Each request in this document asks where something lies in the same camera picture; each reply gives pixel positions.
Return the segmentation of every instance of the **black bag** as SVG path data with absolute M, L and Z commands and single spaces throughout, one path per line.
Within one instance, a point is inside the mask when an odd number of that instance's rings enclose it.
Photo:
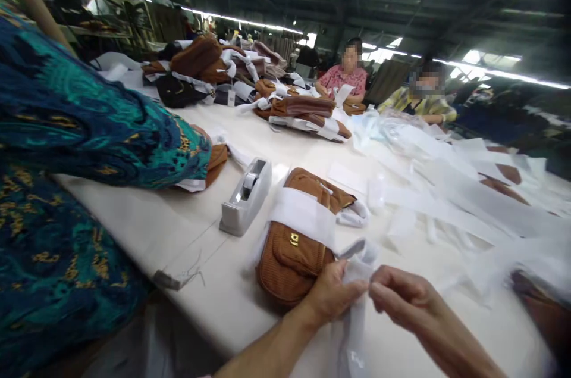
M 172 73 L 159 77 L 155 86 L 163 104 L 171 108 L 183 108 L 207 97 L 207 94 L 197 91 L 191 83 L 177 79 Z

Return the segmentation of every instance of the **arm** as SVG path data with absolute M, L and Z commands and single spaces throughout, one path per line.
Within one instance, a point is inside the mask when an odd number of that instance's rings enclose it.
M 476 338 L 424 278 L 382 266 L 369 296 L 379 313 L 416 335 L 450 378 L 505 378 Z
M 402 88 L 398 88 L 395 92 L 391 94 L 389 98 L 387 98 L 383 103 L 381 103 L 379 107 L 377 107 L 379 113 L 382 113 L 382 111 L 385 110 L 386 108 L 394 108 L 395 104 L 399 100 L 401 90 Z
M 318 80 L 317 82 L 315 82 L 315 90 L 317 92 L 319 92 L 319 95 L 321 95 L 322 97 L 329 97 L 329 94 L 327 93 L 327 89 L 325 88 L 325 86 L 323 86 L 321 84 L 321 82 Z
M 457 117 L 456 109 L 443 98 L 436 100 L 428 109 L 428 113 L 422 117 L 428 124 L 452 122 Z
M 214 378 L 287 378 L 320 327 L 340 316 L 368 284 L 342 284 L 347 261 L 328 265 L 313 289 L 268 333 L 230 360 Z
M 357 85 L 351 91 L 351 94 L 345 99 L 346 104 L 360 104 L 365 98 L 365 84 L 367 82 L 367 72 L 362 70 L 362 74 L 357 81 Z
M 345 104 L 361 104 L 363 102 L 363 98 L 365 98 L 365 94 L 363 95 L 349 95 L 345 100 Z
M 323 76 L 319 78 L 317 82 L 315 82 L 315 89 L 317 90 L 317 92 L 319 92 L 319 94 L 322 97 L 325 98 L 329 97 L 329 93 L 327 92 L 327 84 L 329 83 L 331 76 L 333 76 L 335 72 L 338 70 L 337 67 L 338 67 L 337 65 L 331 67 L 329 70 L 327 70 L 327 72 Z
M 157 189 L 206 178 L 206 136 L 16 18 L 0 23 L 0 143 L 7 158 L 110 185 Z

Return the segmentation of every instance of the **pink shirt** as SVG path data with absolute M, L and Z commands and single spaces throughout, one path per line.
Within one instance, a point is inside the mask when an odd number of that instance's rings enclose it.
M 355 87 L 350 95 L 364 95 L 367 72 L 357 67 L 351 74 L 343 74 L 343 68 L 340 65 L 334 65 L 318 80 L 326 90 L 331 90 L 329 98 L 333 98 L 333 88 L 341 88 L 346 83 Z

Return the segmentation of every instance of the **white table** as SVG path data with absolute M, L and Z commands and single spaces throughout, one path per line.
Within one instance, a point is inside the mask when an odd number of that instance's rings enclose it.
M 276 133 L 253 114 L 237 117 L 232 108 L 220 105 L 199 105 L 176 113 L 206 129 L 222 127 L 233 144 L 255 157 L 272 161 L 272 189 L 242 238 L 218 229 L 221 204 L 230 198 L 242 174 L 232 161 L 212 186 L 195 195 L 169 189 L 154 192 L 115 188 L 68 176 L 61 176 L 61 180 L 148 276 L 157 269 L 169 274 L 200 271 L 201 275 L 197 274 L 181 291 L 168 290 L 167 295 L 214 347 L 230 357 L 279 319 L 266 304 L 255 279 L 245 275 L 244 270 L 271 209 L 276 184 L 289 168 L 299 166 L 327 177 L 331 163 L 337 161 L 366 176 L 378 172 L 389 179 L 394 176 L 379 162 L 355 152 L 349 143 L 336 144 L 287 129 Z M 361 194 L 345 189 L 362 198 Z M 392 212 L 387 208 L 383 215 L 373 216 L 364 229 L 337 226 L 337 239 L 348 242 L 365 235 L 381 245 L 379 263 L 421 274 L 432 281 L 460 268 L 462 258 L 457 250 L 426 241 L 421 219 L 414 237 L 401 243 L 397 252 L 383 235 Z M 447 300 L 509 376 L 542 375 L 551 356 L 509 290 L 495 294 L 493 309 L 480 306 L 458 289 Z M 311 342 L 294 377 L 327 376 L 329 331 L 329 327 L 323 328 Z M 417 340 L 386 315 L 377 314 L 370 302 L 365 338 L 372 378 L 442 376 Z

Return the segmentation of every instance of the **woman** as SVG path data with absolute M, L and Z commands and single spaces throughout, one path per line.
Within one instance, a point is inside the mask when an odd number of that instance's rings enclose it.
M 456 119 L 456 110 L 444 99 L 442 88 L 443 67 L 428 61 L 411 80 L 410 87 L 400 87 L 378 107 L 379 113 L 386 108 L 418 115 L 428 124 L 441 124 Z
M 345 100 L 347 104 L 359 104 L 365 97 L 365 82 L 367 72 L 357 67 L 361 59 L 363 42 L 360 38 L 353 38 L 345 45 L 341 65 L 334 65 L 325 73 L 317 83 L 315 89 L 323 97 L 335 99 L 333 88 L 341 88 L 343 85 L 354 86 Z
M 158 189 L 205 179 L 211 143 L 0 5 L 0 376 L 128 323 L 151 285 L 48 173 Z

